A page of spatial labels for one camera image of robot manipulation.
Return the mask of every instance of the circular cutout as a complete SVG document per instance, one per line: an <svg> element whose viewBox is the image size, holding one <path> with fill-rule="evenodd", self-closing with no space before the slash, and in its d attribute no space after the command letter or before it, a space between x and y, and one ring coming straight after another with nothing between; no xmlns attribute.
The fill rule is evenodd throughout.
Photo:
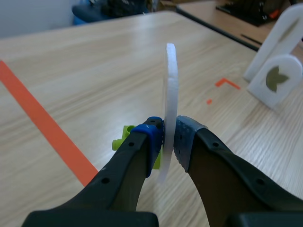
<svg viewBox="0 0 303 227"><path fill-rule="evenodd" d="M133 128L134 128L134 126L130 125L130 126L127 127L127 131L128 131L128 132L131 132L131 130L132 130Z"/></svg>
<svg viewBox="0 0 303 227"><path fill-rule="evenodd" d="M260 178L257 179L257 183L260 185L265 185L265 182Z"/></svg>
<svg viewBox="0 0 303 227"><path fill-rule="evenodd" d="M103 183L103 184L107 184L107 183L109 183L109 178L103 178L102 180L101 180L101 182Z"/></svg>

